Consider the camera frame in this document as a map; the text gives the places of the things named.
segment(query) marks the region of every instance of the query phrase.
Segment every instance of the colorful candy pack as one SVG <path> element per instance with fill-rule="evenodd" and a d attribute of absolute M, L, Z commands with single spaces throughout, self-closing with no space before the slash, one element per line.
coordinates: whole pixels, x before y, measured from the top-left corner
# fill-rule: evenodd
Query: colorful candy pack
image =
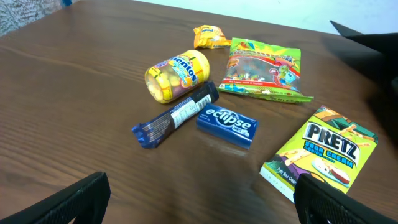
<path fill-rule="evenodd" d="M 203 25 L 201 27 L 194 28 L 195 40 L 193 46 L 203 48 L 220 48 L 231 46 L 231 40 L 227 40 L 217 26 Z"/>
<path fill-rule="evenodd" d="M 300 174 L 347 193 L 377 142 L 374 133 L 321 106 L 260 174 L 292 202 Z"/>
<path fill-rule="evenodd" d="M 149 68 L 145 83 L 155 100 L 168 103 L 200 86 L 209 75 L 207 58 L 197 50 L 188 50 Z"/>
<path fill-rule="evenodd" d="M 220 91 L 284 103 L 310 102 L 300 92 L 301 51 L 233 38 Z"/>

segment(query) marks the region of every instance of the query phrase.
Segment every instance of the nutrition label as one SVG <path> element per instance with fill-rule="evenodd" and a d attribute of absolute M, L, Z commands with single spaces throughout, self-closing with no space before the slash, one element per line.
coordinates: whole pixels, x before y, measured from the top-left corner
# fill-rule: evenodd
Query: nutrition label
<path fill-rule="evenodd" d="M 178 128 L 185 120 L 201 111 L 206 106 L 206 104 L 210 102 L 210 95 L 206 95 L 196 103 L 193 99 L 188 98 L 185 103 L 182 103 L 181 107 L 176 108 L 171 113 L 174 120 L 175 128 Z"/>

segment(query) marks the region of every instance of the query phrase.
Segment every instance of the candy wrapper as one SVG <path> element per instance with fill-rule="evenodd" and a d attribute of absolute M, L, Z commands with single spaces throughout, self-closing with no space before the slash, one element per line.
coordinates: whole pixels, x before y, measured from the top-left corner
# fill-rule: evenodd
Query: candy wrapper
<path fill-rule="evenodd" d="M 310 102 L 300 92 L 300 49 L 233 38 L 220 91 L 284 103 Z"/>
<path fill-rule="evenodd" d="M 262 165 L 260 174 L 292 202 L 300 174 L 347 193 L 377 142 L 374 133 L 322 106 Z"/>
<path fill-rule="evenodd" d="M 199 113 L 207 103 L 213 103 L 217 99 L 216 86 L 213 82 L 206 82 L 181 103 L 151 121 L 135 125 L 131 131 L 141 147 L 145 149 L 156 148 L 186 120 Z"/>
<path fill-rule="evenodd" d="M 227 40 L 217 26 L 203 25 L 201 27 L 194 28 L 195 40 L 193 46 L 203 48 L 220 48 L 231 46 L 231 40 Z"/>

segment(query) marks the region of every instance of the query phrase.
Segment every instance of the snack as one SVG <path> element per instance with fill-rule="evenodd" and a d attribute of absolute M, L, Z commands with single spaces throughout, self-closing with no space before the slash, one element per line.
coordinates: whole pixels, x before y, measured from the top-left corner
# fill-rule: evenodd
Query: snack
<path fill-rule="evenodd" d="M 220 91 L 284 103 L 310 102 L 300 92 L 300 49 L 232 38 Z"/>
<path fill-rule="evenodd" d="M 157 147 L 184 121 L 199 113 L 207 103 L 218 99 L 218 92 L 213 82 L 206 82 L 200 89 L 178 105 L 162 113 L 152 121 L 137 124 L 132 128 L 141 147 Z"/>
<path fill-rule="evenodd" d="M 168 103 L 207 81 L 210 65 L 197 50 L 188 50 L 148 69 L 145 83 L 160 103 Z"/>
<path fill-rule="evenodd" d="M 249 149 L 258 121 L 208 103 L 197 118 L 197 128 Z"/>
<path fill-rule="evenodd" d="M 260 174 L 292 202 L 300 174 L 347 193 L 377 142 L 374 133 L 321 106 Z"/>
<path fill-rule="evenodd" d="M 217 26 L 203 25 L 201 27 L 194 28 L 195 40 L 193 41 L 194 48 L 220 48 L 231 46 L 231 40 L 227 40 Z"/>

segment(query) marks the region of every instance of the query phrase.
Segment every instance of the logo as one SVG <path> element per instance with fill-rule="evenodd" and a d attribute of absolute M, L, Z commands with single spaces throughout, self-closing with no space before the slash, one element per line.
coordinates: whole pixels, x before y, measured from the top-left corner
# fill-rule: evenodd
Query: logo
<path fill-rule="evenodd" d="M 360 150 L 352 141 L 319 124 L 309 122 L 304 132 L 304 139 L 325 146 L 351 159 L 356 166 L 359 163 Z"/>
<path fill-rule="evenodd" d="M 164 62 L 160 62 L 157 65 L 155 65 L 155 68 L 162 68 L 164 66 L 166 66 L 169 63 L 169 60 L 166 60 Z"/>
<path fill-rule="evenodd" d="M 182 57 L 173 57 L 170 59 L 173 63 L 173 70 L 181 78 L 181 86 L 188 88 L 198 83 L 198 77 L 192 69 L 192 64 L 188 57 L 186 59 Z"/>
<path fill-rule="evenodd" d="M 201 32 L 202 33 L 204 33 L 204 32 L 213 32 L 213 29 L 203 29 L 203 30 L 201 30 Z"/>
<path fill-rule="evenodd" d="M 237 131 L 239 129 L 246 130 L 247 128 L 251 127 L 251 124 L 245 123 L 244 121 L 240 120 L 239 116 L 230 110 L 222 109 L 222 110 L 216 111 L 214 109 L 208 109 L 208 110 L 206 110 L 206 114 L 213 115 L 216 118 L 217 123 L 224 127 L 227 127 L 227 128 L 236 127 L 236 128 L 233 128 L 234 131 Z"/>

